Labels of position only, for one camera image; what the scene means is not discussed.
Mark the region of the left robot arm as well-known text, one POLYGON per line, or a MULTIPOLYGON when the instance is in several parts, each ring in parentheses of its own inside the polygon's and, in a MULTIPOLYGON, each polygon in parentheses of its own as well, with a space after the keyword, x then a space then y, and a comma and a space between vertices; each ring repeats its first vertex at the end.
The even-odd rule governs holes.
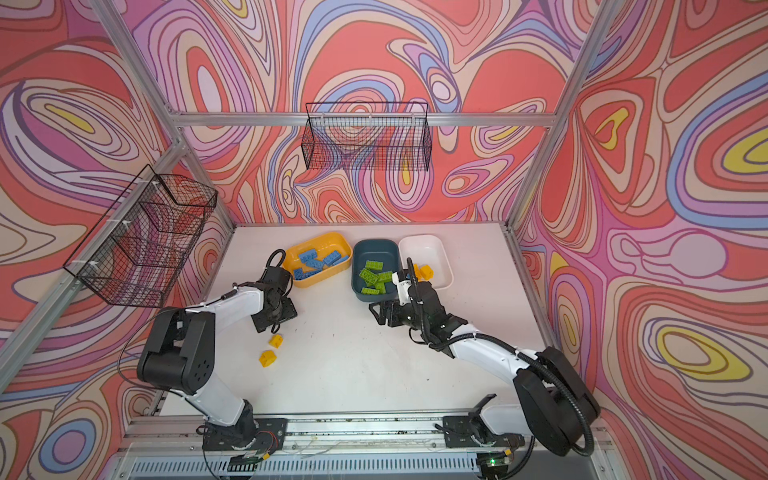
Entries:
POLYGON ((254 447, 259 427, 251 403, 235 395, 215 371, 217 337, 240 321, 258 333, 276 335, 297 316, 289 298, 293 276, 283 267, 286 258, 285 250, 273 251, 258 280, 235 284, 213 301, 162 309, 137 362, 139 381, 181 396, 204 416, 202 431, 231 450, 254 447))

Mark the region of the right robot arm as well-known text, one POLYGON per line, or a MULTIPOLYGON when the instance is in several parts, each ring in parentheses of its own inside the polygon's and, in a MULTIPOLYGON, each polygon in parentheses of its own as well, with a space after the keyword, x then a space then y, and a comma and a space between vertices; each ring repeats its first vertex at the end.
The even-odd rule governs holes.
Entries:
POLYGON ((551 453, 593 454, 592 424, 601 408, 562 351, 513 346, 448 312, 431 283, 417 279, 411 260, 391 278, 397 297, 369 305, 379 325, 407 327, 420 335, 417 344, 471 363, 511 385, 530 434, 551 453))

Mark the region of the yellow plastic bin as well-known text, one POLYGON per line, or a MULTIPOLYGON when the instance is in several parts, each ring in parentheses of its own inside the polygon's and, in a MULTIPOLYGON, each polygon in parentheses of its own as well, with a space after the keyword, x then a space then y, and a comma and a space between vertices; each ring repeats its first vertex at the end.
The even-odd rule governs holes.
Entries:
POLYGON ((351 266, 352 248, 346 238, 338 232, 328 232, 311 238, 303 243, 292 246, 286 250, 282 267, 293 277, 294 285, 298 288, 308 288, 336 274, 339 274, 351 266), (349 260, 340 265, 326 266, 322 271, 313 271, 305 266, 299 259, 299 254, 308 249, 317 251, 317 259, 323 259, 332 251, 341 253, 341 258, 349 256, 349 260), (294 270, 301 268, 305 272, 303 280, 294 279, 294 270))

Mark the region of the white plastic bin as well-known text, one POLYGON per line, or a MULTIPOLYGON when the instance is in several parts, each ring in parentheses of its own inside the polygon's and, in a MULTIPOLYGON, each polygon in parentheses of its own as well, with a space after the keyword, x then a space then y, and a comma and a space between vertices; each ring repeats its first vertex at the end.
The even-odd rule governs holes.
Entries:
POLYGON ((415 266, 429 265, 434 277, 428 281, 435 290, 444 290, 453 283, 453 271, 442 241, 435 235, 412 235, 398 243, 401 261, 406 266, 410 258, 415 266))

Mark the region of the dark teal plastic bin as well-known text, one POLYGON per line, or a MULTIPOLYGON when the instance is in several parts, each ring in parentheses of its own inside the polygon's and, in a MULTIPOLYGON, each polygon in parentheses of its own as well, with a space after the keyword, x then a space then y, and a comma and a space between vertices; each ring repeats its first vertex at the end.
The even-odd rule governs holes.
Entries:
POLYGON ((365 239, 357 242, 352 254, 353 292, 364 303, 395 299, 393 274, 400 268, 399 249, 394 241, 365 239))

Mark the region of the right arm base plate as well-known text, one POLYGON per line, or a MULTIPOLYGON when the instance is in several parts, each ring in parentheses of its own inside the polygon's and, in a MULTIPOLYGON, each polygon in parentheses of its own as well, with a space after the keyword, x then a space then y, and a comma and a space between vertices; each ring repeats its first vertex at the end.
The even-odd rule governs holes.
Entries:
POLYGON ((445 446, 448 448, 515 449, 519 446, 517 436, 496 435, 479 420, 469 415, 444 416, 434 426, 443 434, 445 446))

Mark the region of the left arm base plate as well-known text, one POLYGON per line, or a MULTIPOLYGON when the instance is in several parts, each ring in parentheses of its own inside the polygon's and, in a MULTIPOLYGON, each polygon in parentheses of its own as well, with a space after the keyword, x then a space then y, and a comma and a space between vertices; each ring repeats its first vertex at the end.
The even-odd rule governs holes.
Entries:
POLYGON ((202 436, 204 451, 274 453, 283 448, 288 426, 286 418, 256 418, 254 424, 254 427, 224 427, 206 422, 197 427, 196 433, 202 436))

